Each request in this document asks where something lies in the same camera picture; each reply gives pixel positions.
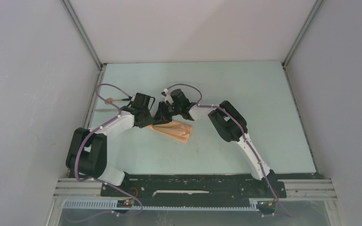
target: robotic arm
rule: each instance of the robotic arm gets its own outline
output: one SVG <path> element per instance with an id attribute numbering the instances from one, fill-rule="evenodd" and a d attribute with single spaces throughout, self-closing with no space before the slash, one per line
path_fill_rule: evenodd
<path id="1" fill-rule="evenodd" d="M 132 127 L 143 128 L 151 124 L 169 123 L 173 116 L 181 115 L 191 121 L 210 119 L 223 140 L 235 142 L 240 147 L 252 169 L 253 178 L 265 182 L 264 175 L 266 175 L 271 182 L 276 180 L 274 172 L 265 164 L 254 147 L 247 132 L 245 119 L 231 103 L 223 101 L 218 106 L 191 103 L 181 89 L 175 89 L 170 94 L 165 89 L 162 96 L 165 100 L 159 102 L 158 110 L 152 117 L 148 109 L 151 97 L 137 93 L 127 106 L 121 108 L 115 120 L 105 127 L 100 127 L 86 142 L 78 163 L 79 172 L 120 186 L 128 174 L 107 162 L 107 137 L 114 138 Z M 66 159 L 68 168 L 74 169 L 78 150 L 89 133 L 89 130 L 83 128 L 78 128 L 74 132 Z"/>
<path id="2" fill-rule="evenodd" d="M 172 91 L 169 95 L 168 90 L 165 89 L 162 95 L 165 100 L 159 103 L 159 109 L 154 116 L 154 125 L 170 122 L 172 120 L 171 116 L 177 114 L 182 115 L 186 120 L 192 121 L 210 119 L 223 140 L 236 143 L 240 147 L 240 151 L 248 162 L 250 169 L 252 169 L 253 178 L 257 180 L 264 178 L 260 163 L 266 176 L 270 173 L 274 174 L 253 145 L 247 132 L 246 120 L 230 102 L 223 101 L 219 106 L 191 103 L 180 89 Z"/>

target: purple cable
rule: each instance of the purple cable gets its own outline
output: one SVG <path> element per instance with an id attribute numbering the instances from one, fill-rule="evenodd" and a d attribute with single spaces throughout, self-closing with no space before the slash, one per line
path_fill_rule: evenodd
<path id="1" fill-rule="evenodd" d="M 121 91 L 122 93 L 124 93 L 126 96 L 130 97 L 130 95 L 128 95 L 125 91 L 123 91 L 122 89 L 118 88 L 117 86 L 114 86 L 114 85 L 108 84 L 108 83 L 102 83 L 102 84 L 99 84 L 99 85 L 96 86 L 96 88 L 95 88 L 95 93 L 96 93 L 96 95 L 97 95 L 100 99 L 102 99 L 103 101 L 106 101 L 106 99 L 104 99 L 104 98 L 99 94 L 99 88 L 100 88 L 101 86 L 111 86 L 111 87 L 114 87 L 114 88 L 118 89 L 119 91 Z M 94 130 L 92 130 L 92 131 L 84 138 L 84 140 L 81 142 L 81 145 L 80 145 L 80 148 L 78 149 L 78 153 L 77 153 L 77 156 L 76 156 L 76 158 L 75 158 L 75 163 L 74 163 L 74 175 L 75 175 L 75 178 L 77 179 L 77 181 L 85 181 L 85 180 L 87 180 L 87 179 L 90 178 L 90 177 L 80 178 L 80 175 L 79 175 L 79 172 L 78 172 L 78 164 L 79 164 L 81 152 L 82 152 L 82 150 L 83 150 L 83 148 L 84 148 L 84 146 L 85 146 L 85 143 L 87 143 L 88 139 L 89 139 L 95 132 L 97 132 L 101 127 L 105 127 L 105 126 L 107 126 L 108 124 L 114 122 L 116 119 L 118 119 L 118 116 L 121 114 L 121 109 L 120 109 L 117 105 L 115 105 L 115 104 L 113 104 L 113 103 L 110 103 L 110 104 L 111 104 L 112 106 L 114 106 L 115 108 L 118 109 L 118 114 L 117 114 L 115 117 L 113 117 L 113 118 L 109 119 L 108 121 L 106 121 L 105 123 L 103 123 L 101 126 L 99 126 L 99 127 L 95 128 Z M 117 186 L 115 186 L 115 185 L 113 185 L 113 184 L 111 184 L 111 183 L 108 183 L 108 182 L 105 182 L 105 181 L 102 181 L 102 180 L 99 180 L 99 179 L 95 179 L 95 180 L 96 180 L 96 181 L 99 181 L 99 182 L 101 182 L 101 183 L 106 183 L 107 185 L 109 185 L 110 187 L 116 189 L 117 191 L 119 191 L 119 192 L 121 192 L 121 193 L 129 196 L 130 198 L 132 198 L 132 199 L 134 199 L 135 201 L 137 201 L 138 204 L 139 204 L 140 207 L 141 207 L 138 212 L 133 213 L 133 214 L 123 214 L 123 213 L 117 213 L 117 214 L 123 215 L 123 216 L 135 216 L 135 215 L 137 215 L 137 214 L 139 214 L 139 213 L 142 212 L 142 210 L 143 210 L 143 205 L 142 205 L 141 201 L 140 201 L 137 197 L 135 197 L 135 196 L 127 193 L 126 191 L 118 188 Z M 76 221 L 72 221 L 72 220 L 69 220 L 69 219 L 66 219 L 66 220 L 69 221 L 69 222 L 78 223 L 78 222 L 83 222 L 83 221 L 89 220 L 89 219 L 94 218 L 94 217 L 96 217 L 96 216 L 98 216 L 98 215 L 101 215 L 101 214 L 104 214 L 104 213 L 111 213 L 111 212 L 112 212 L 112 211 L 103 211 L 103 212 L 100 212 L 100 213 L 98 213 L 98 214 L 92 215 L 92 216 L 90 216 L 90 217 L 88 217 L 88 218 L 86 218 L 86 219 L 82 219 L 82 220 L 76 220 Z"/>
<path id="2" fill-rule="evenodd" d="M 177 84 L 171 85 L 171 86 L 169 86 L 167 89 L 171 89 L 171 88 L 173 88 L 174 86 L 188 86 L 188 87 L 191 87 L 191 88 L 193 88 L 194 90 L 196 90 L 196 91 L 199 93 L 199 95 L 200 95 L 200 98 L 199 98 L 199 100 L 197 100 L 196 104 L 198 104 L 198 103 L 200 102 L 200 100 L 202 99 L 202 97 L 203 97 L 203 95 L 202 95 L 202 93 L 200 92 L 200 90 L 198 90 L 198 89 L 195 88 L 194 86 L 191 86 L 191 85 L 188 85 L 188 84 L 184 84 L 184 83 L 177 83 Z"/>
<path id="3" fill-rule="evenodd" d="M 243 130 L 242 126 L 238 123 L 238 121 L 236 119 L 234 119 L 234 117 L 232 117 L 225 109 L 219 107 L 219 106 L 211 106 L 211 105 L 198 105 L 198 107 L 205 107 L 205 108 L 217 108 L 220 111 L 222 111 L 224 114 L 226 114 L 232 121 L 234 121 L 234 123 L 239 127 L 239 129 L 242 131 L 242 137 L 244 139 L 244 142 L 249 146 L 249 148 L 252 150 L 253 154 L 255 155 L 257 161 L 259 162 L 260 168 L 262 170 L 262 174 L 264 176 L 264 179 L 266 180 L 268 187 L 270 188 L 270 191 L 272 193 L 272 195 L 274 195 L 274 198 L 277 200 L 277 202 L 280 204 L 280 206 L 284 209 L 284 211 L 287 213 L 287 215 L 291 218 L 293 218 L 292 214 L 289 213 L 289 211 L 287 210 L 287 208 L 281 203 L 280 198 L 277 196 L 277 194 L 274 191 L 274 188 L 271 186 L 267 175 L 264 172 L 264 167 L 260 161 L 260 158 L 258 156 L 258 154 L 256 153 L 256 151 L 253 149 L 252 145 L 247 141 L 247 138 L 245 136 L 245 131 Z"/>

